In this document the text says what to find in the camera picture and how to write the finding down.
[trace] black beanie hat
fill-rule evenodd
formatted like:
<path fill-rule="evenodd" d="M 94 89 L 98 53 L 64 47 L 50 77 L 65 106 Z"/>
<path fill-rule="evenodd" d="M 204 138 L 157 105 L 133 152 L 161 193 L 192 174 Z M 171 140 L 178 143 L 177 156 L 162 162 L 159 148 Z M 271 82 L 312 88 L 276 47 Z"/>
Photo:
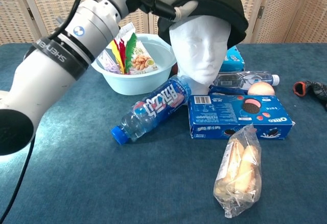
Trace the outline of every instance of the black beanie hat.
<path fill-rule="evenodd" d="M 179 7 L 192 0 L 178 0 L 173 4 L 174 7 Z M 244 9 L 241 0 L 197 0 L 198 7 L 189 15 L 208 15 L 215 16 L 226 20 L 231 24 L 231 32 L 227 43 L 227 48 L 230 49 L 234 45 L 242 42 L 246 37 L 246 29 L 249 24 L 244 16 Z M 165 18 L 158 20 L 158 35 L 168 44 L 170 43 L 169 27 L 175 22 Z"/>

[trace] blue cookie box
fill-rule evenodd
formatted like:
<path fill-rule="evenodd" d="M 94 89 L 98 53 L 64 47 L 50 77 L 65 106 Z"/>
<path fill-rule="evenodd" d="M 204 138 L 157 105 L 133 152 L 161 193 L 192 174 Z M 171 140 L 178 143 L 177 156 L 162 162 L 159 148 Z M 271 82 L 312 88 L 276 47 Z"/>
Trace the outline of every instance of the blue cookie box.
<path fill-rule="evenodd" d="M 227 51 L 219 72 L 241 72 L 245 70 L 244 60 L 236 46 Z"/>
<path fill-rule="evenodd" d="M 261 105 L 256 114 L 242 108 L 253 100 Z M 249 124 L 256 128 L 259 140 L 285 139 L 294 125 L 276 96 L 193 95 L 188 106 L 190 133 L 194 139 L 228 139 L 233 132 Z"/>

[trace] blue bottle cap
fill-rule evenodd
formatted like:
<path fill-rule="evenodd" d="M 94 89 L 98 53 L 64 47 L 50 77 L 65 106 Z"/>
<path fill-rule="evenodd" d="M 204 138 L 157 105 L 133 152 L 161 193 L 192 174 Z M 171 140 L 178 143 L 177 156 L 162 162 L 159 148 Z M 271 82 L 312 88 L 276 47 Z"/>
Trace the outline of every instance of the blue bottle cap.
<path fill-rule="evenodd" d="M 128 141 L 127 135 L 119 126 L 114 127 L 111 130 L 111 134 L 120 145 L 124 145 Z"/>

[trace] plastic bottle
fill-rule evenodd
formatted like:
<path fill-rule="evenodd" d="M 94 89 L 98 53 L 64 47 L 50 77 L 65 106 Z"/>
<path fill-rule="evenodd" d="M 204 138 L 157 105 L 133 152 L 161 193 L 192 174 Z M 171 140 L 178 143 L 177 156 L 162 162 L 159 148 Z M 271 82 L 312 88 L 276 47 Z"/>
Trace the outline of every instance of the plastic bottle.
<path fill-rule="evenodd" d="M 279 76 L 267 71 L 221 72 L 214 81 L 215 86 L 249 90 L 256 82 L 266 82 L 272 86 L 279 84 Z"/>
<path fill-rule="evenodd" d="M 111 130 L 116 141 L 122 145 L 129 139 L 135 141 L 166 120 L 191 95 L 187 77 L 173 76 L 126 113 L 119 126 Z"/>

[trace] blue tablecloth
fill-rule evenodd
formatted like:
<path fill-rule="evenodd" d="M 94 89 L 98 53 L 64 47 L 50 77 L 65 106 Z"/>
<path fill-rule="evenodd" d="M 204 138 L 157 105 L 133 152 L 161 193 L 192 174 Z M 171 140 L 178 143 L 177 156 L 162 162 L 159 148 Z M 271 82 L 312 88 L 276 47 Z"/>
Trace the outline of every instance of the blue tablecloth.
<path fill-rule="evenodd" d="M 9 90 L 28 44 L 0 46 L 0 89 Z M 110 129 L 141 96 L 111 90 L 87 73 L 43 117 L 10 223 L 326 223 L 327 115 L 297 81 L 327 84 L 327 44 L 240 44 L 247 70 L 279 74 L 276 95 L 296 122 L 284 141 L 262 140 L 259 202 L 229 220 L 213 197 L 224 140 L 193 140 L 188 111 L 136 143 L 119 146 Z M 0 157 L 0 213 L 28 148 Z"/>

